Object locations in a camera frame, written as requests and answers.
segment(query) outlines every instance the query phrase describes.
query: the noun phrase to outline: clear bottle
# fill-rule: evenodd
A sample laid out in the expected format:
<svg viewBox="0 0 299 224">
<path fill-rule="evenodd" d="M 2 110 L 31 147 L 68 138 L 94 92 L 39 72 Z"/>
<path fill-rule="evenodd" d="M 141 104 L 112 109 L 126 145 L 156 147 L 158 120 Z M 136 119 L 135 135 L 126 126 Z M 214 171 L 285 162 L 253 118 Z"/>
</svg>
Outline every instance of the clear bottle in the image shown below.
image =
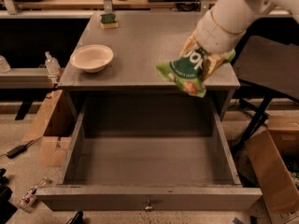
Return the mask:
<svg viewBox="0 0 299 224">
<path fill-rule="evenodd" d="M 7 59 L 4 56 L 0 56 L 0 72 L 7 72 L 10 70 L 10 66 Z"/>
<path fill-rule="evenodd" d="M 32 204 L 36 201 L 36 192 L 38 189 L 45 188 L 50 183 L 50 180 L 45 176 L 38 183 L 34 184 L 27 193 L 21 198 L 18 206 L 20 209 L 31 213 L 34 209 Z"/>
<path fill-rule="evenodd" d="M 48 69 L 48 72 L 51 76 L 58 76 L 60 65 L 55 57 L 52 57 L 48 51 L 45 52 L 46 61 L 45 65 Z"/>
</svg>

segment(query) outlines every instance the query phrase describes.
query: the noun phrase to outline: open drawer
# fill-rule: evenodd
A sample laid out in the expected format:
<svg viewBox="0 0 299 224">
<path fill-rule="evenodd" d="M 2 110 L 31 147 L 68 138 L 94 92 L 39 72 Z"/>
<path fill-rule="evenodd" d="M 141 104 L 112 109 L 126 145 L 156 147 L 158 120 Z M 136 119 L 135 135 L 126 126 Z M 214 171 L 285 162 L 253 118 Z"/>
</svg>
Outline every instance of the open drawer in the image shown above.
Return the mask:
<svg viewBox="0 0 299 224">
<path fill-rule="evenodd" d="M 78 116 L 52 210 L 242 210 L 262 193 L 242 188 L 208 97 L 107 93 Z"/>
</svg>

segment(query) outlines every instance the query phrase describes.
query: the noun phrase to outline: sponge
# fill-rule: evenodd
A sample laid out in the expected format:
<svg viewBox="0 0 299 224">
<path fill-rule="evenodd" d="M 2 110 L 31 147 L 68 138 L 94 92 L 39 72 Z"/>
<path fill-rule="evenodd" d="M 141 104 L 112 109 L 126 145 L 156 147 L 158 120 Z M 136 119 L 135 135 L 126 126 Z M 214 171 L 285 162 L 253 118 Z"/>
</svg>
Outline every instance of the sponge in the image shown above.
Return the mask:
<svg viewBox="0 0 299 224">
<path fill-rule="evenodd" d="M 118 28 L 118 22 L 114 13 L 106 13 L 101 15 L 101 27 L 103 29 Z"/>
</svg>

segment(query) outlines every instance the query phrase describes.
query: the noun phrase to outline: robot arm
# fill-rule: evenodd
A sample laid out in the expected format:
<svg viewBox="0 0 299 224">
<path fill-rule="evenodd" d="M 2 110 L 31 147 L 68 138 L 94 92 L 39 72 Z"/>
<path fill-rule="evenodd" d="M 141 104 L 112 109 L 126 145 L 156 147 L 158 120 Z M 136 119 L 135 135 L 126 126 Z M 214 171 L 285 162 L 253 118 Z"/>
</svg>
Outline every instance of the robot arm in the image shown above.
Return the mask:
<svg viewBox="0 0 299 224">
<path fill-rule="evenodd" d="M 246 29 L 275 6 L 288 10 L 299 22 L 299 0 L 218 0 L 197 23 L 194 39 L 208 53 L 232 50 Z"/>
</svg>

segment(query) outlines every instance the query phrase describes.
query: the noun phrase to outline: white bowl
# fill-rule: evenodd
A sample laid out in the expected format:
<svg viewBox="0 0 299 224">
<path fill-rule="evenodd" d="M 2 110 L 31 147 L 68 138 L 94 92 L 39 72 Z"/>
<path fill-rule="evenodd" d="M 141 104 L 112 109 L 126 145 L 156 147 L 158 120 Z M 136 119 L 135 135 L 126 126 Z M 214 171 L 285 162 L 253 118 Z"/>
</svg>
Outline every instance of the white bowl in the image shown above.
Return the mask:
<svg viewBox="0 0 299 224">
<path fill-rule="evenodd" d="M 113 51 L 103 45 L 89 45 L 76 49 L 71 55 L 70 62 L 76 68 L 89 73 L 103 70 L 112 61 Z"/>
</svg>

